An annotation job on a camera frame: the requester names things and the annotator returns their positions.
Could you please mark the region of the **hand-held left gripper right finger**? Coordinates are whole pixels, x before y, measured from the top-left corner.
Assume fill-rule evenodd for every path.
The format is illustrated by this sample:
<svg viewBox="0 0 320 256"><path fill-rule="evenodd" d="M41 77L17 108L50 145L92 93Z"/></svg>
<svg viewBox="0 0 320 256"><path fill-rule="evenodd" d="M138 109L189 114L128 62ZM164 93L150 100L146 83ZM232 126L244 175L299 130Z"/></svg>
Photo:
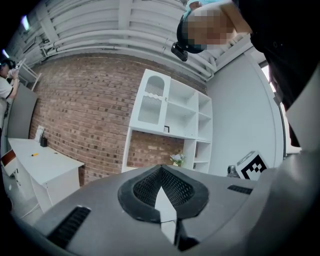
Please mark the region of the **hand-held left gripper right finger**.
<svg viewBox="0 0 320 256"><path fill-rule="evenodd" d="M214 176L173 165L161 167L161 182L176 210L176 244L163 252L246 252L256 218L245 217L254 182Z"/></svg>

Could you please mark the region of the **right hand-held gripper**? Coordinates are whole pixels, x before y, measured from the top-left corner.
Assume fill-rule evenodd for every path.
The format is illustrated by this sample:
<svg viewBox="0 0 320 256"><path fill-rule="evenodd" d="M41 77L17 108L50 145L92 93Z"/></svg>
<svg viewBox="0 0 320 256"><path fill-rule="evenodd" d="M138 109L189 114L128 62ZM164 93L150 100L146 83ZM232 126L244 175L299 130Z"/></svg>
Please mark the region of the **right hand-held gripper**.
<svg viewBox="0 0 320 256"><path fill-rule="evenodd" d="M227 177L257 181L261 173L267 168L268 165L260 156L260 153L257 150L250 151L235 165L228 166Z"/></svg>

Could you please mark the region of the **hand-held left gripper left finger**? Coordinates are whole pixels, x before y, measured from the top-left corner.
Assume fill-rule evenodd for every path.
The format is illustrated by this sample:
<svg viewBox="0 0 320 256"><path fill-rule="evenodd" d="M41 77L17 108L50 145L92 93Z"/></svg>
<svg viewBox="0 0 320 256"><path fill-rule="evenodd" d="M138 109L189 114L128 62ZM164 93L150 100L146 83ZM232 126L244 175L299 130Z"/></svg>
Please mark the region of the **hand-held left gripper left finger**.
<svg viewBox="0 0 320 256"><path fill-rule="evenodd" d="M54 256L173 256L175 247L160 225L133 219L118 201L125 181L147 167L90 182L48 210L34 225L35 239ZM90 209L65 249L49 240L52 231L77 206Z"/></svg>

